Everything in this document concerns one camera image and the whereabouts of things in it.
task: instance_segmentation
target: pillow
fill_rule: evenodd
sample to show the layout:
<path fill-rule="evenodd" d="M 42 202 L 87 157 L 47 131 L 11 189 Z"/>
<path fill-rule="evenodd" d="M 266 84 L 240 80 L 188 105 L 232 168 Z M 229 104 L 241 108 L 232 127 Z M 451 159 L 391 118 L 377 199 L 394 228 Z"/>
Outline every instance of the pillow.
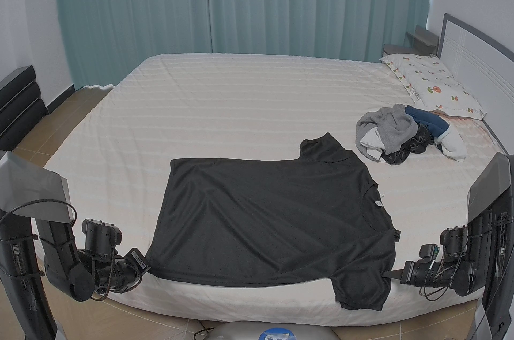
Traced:
<path fill-rule="evenodd" d="M 380 59 L 395 73 L 416 107 L 448 116 L 483 119 L 484 109 L 436 56 L 390 54 Z"/>

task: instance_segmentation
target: blue garment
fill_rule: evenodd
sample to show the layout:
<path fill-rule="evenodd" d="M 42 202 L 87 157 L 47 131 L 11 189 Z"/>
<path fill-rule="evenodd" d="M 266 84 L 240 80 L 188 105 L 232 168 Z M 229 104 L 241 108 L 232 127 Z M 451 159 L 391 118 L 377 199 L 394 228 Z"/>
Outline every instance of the blue garment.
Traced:
<path fill-rule="evenodd" d="M 441 136 L 448 130 L 448 127 L 450 127 L 444 119 L 432 112 L 416 109 L 412 106 L 406 106 L 405 113 L 412 116 L 416 123 L 422 123 L 427 126 L 428 131 L 434 138 L 439 138 L 439 136 Z"/>

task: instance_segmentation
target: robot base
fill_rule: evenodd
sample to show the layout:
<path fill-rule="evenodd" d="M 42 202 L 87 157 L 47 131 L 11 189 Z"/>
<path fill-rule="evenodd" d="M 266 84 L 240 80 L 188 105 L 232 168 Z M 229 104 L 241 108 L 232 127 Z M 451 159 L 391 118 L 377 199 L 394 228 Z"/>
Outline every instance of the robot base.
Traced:
<path fill-rule="evenodd" d="M 339 340 L 329 328 L 308 324 L 263 322 L 225 323 L 211 331 L 205 340 Z"/>

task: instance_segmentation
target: clothing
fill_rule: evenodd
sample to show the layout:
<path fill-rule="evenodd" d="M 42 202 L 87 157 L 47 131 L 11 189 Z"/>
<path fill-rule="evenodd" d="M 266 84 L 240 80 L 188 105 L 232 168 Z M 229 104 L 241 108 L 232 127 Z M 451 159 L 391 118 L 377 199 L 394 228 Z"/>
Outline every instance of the clothing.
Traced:
<path fill-rule="evenodd" d="M 146 258 L 157 277 L 202 285 L 328 277 L 342 307 L 381 310 L 394 242 L 368 168 L 327 133 L 295 160 L 172 160 Z"/>
<path fill-rule="evenodd" d="M 414 137 L 418 126 L 412 116 L 405 113 L 405 106 L 395 104 L 393 107 L 382 107 L 376 112 L 368 112 L 357 122 L 355 144 L 359 151 L 368 159 L 374 160 L 366 147 L 360 144 L 361 139 L 371 129 L 377 128 L 384 144 L 386 155 L 399 151 L 402 144 Z"/>
<path fill-rule="evenodd" d="M 366 148 L 366 152 L 368 152 L 368 155 L 370 155 L 374 160 L 380 160 L 385 146 L 376 127 L 364 135 L 360 140 L 360 144 Z"/>
<path fill-rule="evenodd" d="M 402 144 L 399 151 L 386 155 L 382 154 L 382 158 L 389 164 L 400 164 L 405 162 L 405 159 L 412 153 L 423 153 L 427 150 L 427 146 L 434 144 L 434 138 L 428 131 L 427 126 L 423 124 L 418 125 L 418 131 L 416 136 L 409 139 L 407 142 Z"/>
<path fill-rule="evenodd" d="M 460 137 L 457 128 L 452 124 L 449 125 L 447 131 L 434 140 L 435 144 L 438 145 L 438 147 L 441 147 L 445 156 L 448 156 L 457 162 L 463 162 L 468 155 L 464 141 Z"/>
<path fill-rule="evenodd" d="M 448 123 L 440 116 L 426 110 L 416 109 L 412 106 L 405 107 L 405 113 L 412 116 L 417 124 L 423 124 L 427 126 L 434 138 L 441 136 L 445 131 L 448 130 Z"/>

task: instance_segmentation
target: gray sweater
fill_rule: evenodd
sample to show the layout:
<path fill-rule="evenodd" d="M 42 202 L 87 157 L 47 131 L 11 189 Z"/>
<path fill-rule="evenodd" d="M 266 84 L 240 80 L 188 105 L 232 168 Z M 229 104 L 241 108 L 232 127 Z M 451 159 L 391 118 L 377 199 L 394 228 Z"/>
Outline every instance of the gray sweater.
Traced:
<path fill-rule="evenodd" d="M 402 144 L 413 138 L 418 125 L 412 116 L 405 113 L 405 106 L 397 103 L 393 107 L 381 107 L 376 112 L 368 112 L 357 122 L 357 149 L 368 159 L 373 159 L 367 153 L 366 147 L 360 144 L 361 139 L 374 127 L 385 146 L 385 154 L 399 151 Z"/>

